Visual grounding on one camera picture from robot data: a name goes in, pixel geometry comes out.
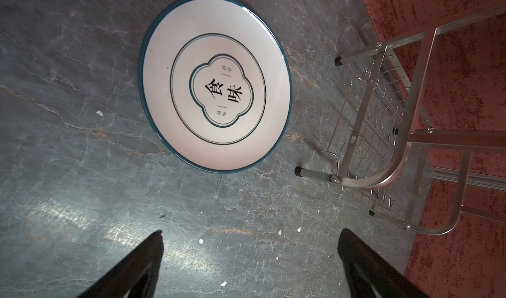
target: metal rail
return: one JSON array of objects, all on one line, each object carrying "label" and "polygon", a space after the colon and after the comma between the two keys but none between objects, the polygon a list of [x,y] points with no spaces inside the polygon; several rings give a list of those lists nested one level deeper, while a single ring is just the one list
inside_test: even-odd
[{"label": "metal rail", "polygon": [[[443,181],[457,181],[459,171],[454,169],[434,167],[434,178]],[[506,191],[506,177],[469,173],[468,185],[486,187]]]}]

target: white plate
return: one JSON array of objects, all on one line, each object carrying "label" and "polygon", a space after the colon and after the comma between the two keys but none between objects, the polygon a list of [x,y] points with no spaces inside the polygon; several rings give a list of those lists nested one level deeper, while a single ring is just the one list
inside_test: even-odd
[{"label": "white plate", "polygon": [[281,139],[291,78],[267,25],[234,0],[178,0],[141,46],[139,92],[167,148],[194,167],[235,172]]}]

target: curved metal bar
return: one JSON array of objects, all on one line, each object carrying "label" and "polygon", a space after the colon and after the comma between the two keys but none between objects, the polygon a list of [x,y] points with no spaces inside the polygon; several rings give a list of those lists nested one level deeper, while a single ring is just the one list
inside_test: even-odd
[{"label": "curved metal bar", "polygon": [[450,219],[443,225],[437,228],[426,228],[419,225],[408,225],[406,226],[410,230],[417,231],[419,233],[428,235],[441,235],[453,230],[459,222],[460,212],[462,207],[462,201],[464,200],[465,185],[468,181],[469,165],[471,163],[471,151],[464,151],[462,155],[462,161],[460,162],[459,180],[457,181],[457,188],[455,196],[453,196],[453,204],[451,207]]},{"label": "curved metal bar", "polygon": [[414,132],[418,123],[418,115],[424,97],[425,74],[434,46],[435,36],[436,29],[431,29],[424,33],[406,109],[404,110],[405,114],[399,126],[398,148],[395,150],[389,163],[382,171],[366,179],[351,179],[342,174],[341,185],[351,189],[375,189],[389,184],[400,175],[411,149],[411,143],[408,142],[409,136]]}]

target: metal bolt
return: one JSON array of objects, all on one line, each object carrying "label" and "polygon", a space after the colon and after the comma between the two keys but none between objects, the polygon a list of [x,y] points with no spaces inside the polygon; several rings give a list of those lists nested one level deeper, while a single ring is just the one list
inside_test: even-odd
[{"label": "metal bolt", "polygon": [[340,182],[341,181],[341,177],[336,176],[336,175],[332,175],[330,177],[330,181],[332,181],[332,182]]}]

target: plate center design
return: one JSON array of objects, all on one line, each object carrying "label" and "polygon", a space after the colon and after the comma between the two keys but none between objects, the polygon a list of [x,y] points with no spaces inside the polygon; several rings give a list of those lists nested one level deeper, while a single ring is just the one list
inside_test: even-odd
[{"label": "plate center design", "polygon": [[245,115],[253,104],[253,88],[237,59],[217,54],[197,66],[190,77],[190,93],[206,119],[228,127]]}]

